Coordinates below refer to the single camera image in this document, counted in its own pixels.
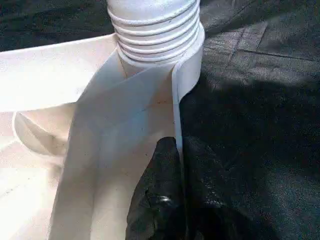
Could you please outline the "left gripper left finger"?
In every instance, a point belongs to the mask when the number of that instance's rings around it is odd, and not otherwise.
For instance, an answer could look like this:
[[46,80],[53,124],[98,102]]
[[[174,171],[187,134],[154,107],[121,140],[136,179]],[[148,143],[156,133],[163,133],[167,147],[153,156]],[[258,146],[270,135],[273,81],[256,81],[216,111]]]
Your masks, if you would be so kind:
[[156,143],[128,210],[127,240],[183,240],[186,217],[179,153],[174,137]]

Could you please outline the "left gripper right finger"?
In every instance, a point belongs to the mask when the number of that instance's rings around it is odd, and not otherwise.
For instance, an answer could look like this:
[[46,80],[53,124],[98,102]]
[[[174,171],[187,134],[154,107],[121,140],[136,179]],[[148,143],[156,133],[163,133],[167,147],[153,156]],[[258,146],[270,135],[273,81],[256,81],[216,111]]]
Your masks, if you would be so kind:
[[227,173],[214,151],[183,138],[183,172],[189,235],[197,240],[258,240],[259,228],[234,208]]

